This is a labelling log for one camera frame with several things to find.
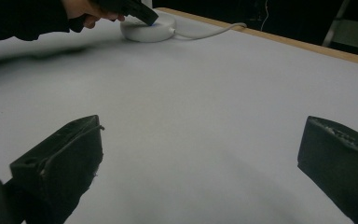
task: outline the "white table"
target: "white table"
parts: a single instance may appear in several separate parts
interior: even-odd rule
[[[307,116],[358,131],[358,63],[235,31],[134,43],[109,21],[0,41],[5,57],[19,59],[0,63],[2,181],[67,122],[97,114],[106,128],[68,224],[351,223],[296,156]]]

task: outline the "white lamp base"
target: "white lamp base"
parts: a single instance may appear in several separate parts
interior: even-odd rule
[[[152,26],[146,25],[144,22],[128,17],[120,24],[121,33],[129,40],[153,43],[169,39],[173,36],[170,29],[176,28],[176,20],[173,16],[159,13],[158,19]]]

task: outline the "person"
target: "person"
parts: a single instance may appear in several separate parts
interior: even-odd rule
[[[32,41],[42,34],[74,29],[71,21],[92,29],[99,19],[124,21],[123,15],[100,8],[91,0],[0,0],[0,40]]]

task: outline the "white cable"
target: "white cable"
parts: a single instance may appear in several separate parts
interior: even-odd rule
[[[267,6],[268,2],[269,2],[269,0],[266,0],[266,4],[265,4],[267,17],[264,19],[263,24],[261,25],[260,31],[263,31],[264,23],[266,23],[267,19],[269,18],[269,8]]]
[[[220,29],[220,30],[217,30],[217,31],[214,31],[210,34],[206,34],[206,35],[190,35],[190,34],[184,34],[182,32],[178,32],[177,30],[173,29],[173,28],[170,28],[170,32],[172,32],[173,34],[175,35],[179,35],[181,37],[185,37],[185,38],[189,38],[189,39],[203,39],[203,38],[208,38],[208,37],[211,37],[211,36],[214,36],[214,35],[220,35],[228,30],[230,30],[231,28],[235,27],[235,26],[241,26],[241,27],[244,27],[244,28],[247,28],[247,25],[243,22],[238,22],[238,23],[233,23],[231,25],[229,25],[228,27],[226,28],[223,28],[223,29]]]

